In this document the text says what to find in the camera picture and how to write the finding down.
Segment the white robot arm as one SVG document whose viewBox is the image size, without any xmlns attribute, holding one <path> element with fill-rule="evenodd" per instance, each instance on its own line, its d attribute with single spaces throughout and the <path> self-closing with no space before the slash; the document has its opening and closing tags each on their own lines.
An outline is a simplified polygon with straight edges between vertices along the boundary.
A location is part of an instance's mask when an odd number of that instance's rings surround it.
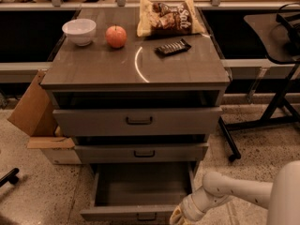
<svg viewBox="0 0 300 225">
<path fill-rule="evenodd" d="M 194 225 L 208 210 L 236 197 L 268 210 L 266 225 L 300 225 L 300 161 L 286 164 L 272 183 L 208 172 L 202 186 L 172 212 L 171 225 Z"/>
</svg>

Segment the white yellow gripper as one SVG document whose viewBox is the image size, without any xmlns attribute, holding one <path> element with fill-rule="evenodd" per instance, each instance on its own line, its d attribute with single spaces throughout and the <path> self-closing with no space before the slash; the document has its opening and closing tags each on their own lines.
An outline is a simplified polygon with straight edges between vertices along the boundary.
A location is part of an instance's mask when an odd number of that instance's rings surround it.
<svg viewBox="0 0 300 225">
<path fill-rule="evenodd" d="M 170 217 L 170 225 L 187 225 L 201 220 L 208 210 L 218 203 L 218 199 L 210 194 L 189 194 L 177 205 Z"/>
</svg>

